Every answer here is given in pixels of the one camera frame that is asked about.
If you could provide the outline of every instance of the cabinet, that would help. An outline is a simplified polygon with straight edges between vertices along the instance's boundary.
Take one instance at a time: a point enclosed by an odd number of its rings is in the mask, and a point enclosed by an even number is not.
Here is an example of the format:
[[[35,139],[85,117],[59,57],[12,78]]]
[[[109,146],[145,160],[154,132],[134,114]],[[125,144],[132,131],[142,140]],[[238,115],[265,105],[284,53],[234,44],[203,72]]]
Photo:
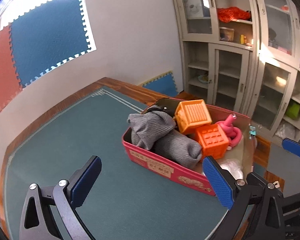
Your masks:
[[[300,139],[300,12],[291,0],[174,0],[185,91],[251,117],[258,134],[281,144],[278,128],[288,123]],[[238,7],[251,19],[223,22],[219,8]],[[221,40],[220,28],[234,30]],[[240,44],[240,35],[247,43]]]

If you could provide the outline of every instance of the blue gripper pad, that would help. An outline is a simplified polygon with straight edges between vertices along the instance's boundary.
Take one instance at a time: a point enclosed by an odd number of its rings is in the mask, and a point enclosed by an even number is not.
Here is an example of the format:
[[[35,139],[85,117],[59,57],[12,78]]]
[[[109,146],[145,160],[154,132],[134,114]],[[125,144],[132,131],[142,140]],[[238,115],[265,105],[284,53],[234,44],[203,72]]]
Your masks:
[[[82,206],[101,172],[101,167],[101,159],[92,156],[82,169],[75,171],[71,176],[67,187],[67,197],[72,208]]]
[[[226,177],[228,177],[228,175],[232,177],[232,175],[228,171],[221,169],[220,165],[211,156],[203,159],[202,170],[208,178],[208,181],[216,193],[221,205],[231,209],[235,198],[235,188],[232,188],[228,184],[222,173],[225,174]],[[234,185],[235,179],[233,177],[232,179],[230,180]]]
[[[297,142],[285,138],[282,141],[282,148],[300,157],[300,144]]]

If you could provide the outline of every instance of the red foam mat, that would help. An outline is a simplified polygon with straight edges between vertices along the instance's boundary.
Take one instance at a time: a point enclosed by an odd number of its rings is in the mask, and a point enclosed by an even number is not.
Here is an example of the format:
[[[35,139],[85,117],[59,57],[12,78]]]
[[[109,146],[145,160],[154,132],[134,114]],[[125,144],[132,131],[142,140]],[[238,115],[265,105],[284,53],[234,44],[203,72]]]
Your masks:
[[[22,90],[10,42],[10,26],[6,26],[0,31],[0,111]]]

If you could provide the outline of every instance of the white wall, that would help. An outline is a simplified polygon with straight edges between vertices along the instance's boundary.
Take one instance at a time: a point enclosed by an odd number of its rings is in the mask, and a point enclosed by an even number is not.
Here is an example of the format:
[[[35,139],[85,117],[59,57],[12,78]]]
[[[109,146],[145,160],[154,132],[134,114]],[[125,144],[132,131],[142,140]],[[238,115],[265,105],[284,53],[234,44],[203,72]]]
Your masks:
[[[86,0],[96,51],[47,73],[0,113],[0,169],[9,143],[48,109],[107,76],[132,84],[173,70],[182,90],[172,0]]]

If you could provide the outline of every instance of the gray knitted sock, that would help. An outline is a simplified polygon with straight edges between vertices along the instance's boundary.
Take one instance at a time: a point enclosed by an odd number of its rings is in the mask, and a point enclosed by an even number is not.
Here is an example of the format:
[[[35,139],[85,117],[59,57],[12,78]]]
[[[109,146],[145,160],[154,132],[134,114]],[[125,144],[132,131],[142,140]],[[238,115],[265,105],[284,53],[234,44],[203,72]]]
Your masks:
[[[156,140],[165,136],[176,126],[170,115],[159,111],[129,114],[127,122],[132,129],[132,144],[146,150],[150,150]]]
[[[201,145],[176,130],[157,140],[153,152],[189,169],[193,169],[202,156]]]

